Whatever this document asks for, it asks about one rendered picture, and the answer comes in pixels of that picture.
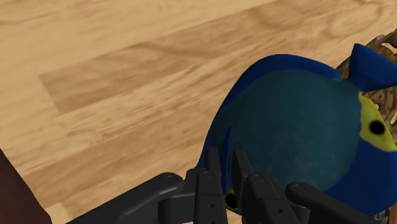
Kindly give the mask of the dark maroon block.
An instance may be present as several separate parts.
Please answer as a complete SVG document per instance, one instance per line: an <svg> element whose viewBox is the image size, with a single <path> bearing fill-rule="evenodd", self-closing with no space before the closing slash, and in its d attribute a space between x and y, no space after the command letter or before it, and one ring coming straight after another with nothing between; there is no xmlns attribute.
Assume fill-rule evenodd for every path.
<svg viewBox="0 0 397 224"><path fill-rule="evenodd" d="M49 214L1 149L0 224L53 224Z"/></svg>

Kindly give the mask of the blue and yellow fish figure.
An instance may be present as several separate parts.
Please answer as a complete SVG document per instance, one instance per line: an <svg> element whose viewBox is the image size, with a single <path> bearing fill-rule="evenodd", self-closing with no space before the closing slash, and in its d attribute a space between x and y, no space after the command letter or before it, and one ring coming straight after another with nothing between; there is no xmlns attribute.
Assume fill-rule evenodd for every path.
<svg viewBox="0 0 397 224"><path fill-rule="evenodd" d="M367 215L397 203L397 144L366 92L397 86L397 64L356 44L347 78L327 64L274 54L249 66L209 127L221 190L230 199L232 158L285 187L307 183Z"/></svg>

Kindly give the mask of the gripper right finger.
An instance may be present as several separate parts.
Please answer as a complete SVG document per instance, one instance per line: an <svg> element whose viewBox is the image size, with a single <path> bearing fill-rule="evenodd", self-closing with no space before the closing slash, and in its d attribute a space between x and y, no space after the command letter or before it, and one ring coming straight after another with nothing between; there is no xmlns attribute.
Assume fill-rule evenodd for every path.
<svg viewBox="0 0 397 224"><path fill-rule="evenodd" d="M246 224L301 224L292 202L310 210L309 224L380 224L303 182L290 183L282 196L271 176L252 171L242 150L233 153L232 183Z"/></svg>

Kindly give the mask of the brown woven basket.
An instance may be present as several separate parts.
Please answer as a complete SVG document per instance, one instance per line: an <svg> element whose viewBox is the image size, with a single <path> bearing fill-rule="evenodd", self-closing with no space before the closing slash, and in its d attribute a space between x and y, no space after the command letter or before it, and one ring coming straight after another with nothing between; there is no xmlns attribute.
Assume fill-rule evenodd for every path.
<svg viewBox="0 0 397 224"><path fill-rule="evenodd" d="M365 46L397 65L397 29L376 36ZM397 145L397 85L365 92L363 95L375 104ZM397 201L370 217L376 224L397 224Z"/></svg>

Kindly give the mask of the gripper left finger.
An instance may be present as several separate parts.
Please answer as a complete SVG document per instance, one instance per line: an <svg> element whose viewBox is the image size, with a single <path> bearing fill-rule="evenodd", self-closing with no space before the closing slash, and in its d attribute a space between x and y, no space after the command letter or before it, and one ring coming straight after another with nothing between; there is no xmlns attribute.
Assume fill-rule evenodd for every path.
<svg viewBox="0 0 397 224"><path fill-rule="evenodd" d="M161 173L66 224L228 224L217 149L205 149L204 165L185 179Z"/></svg>

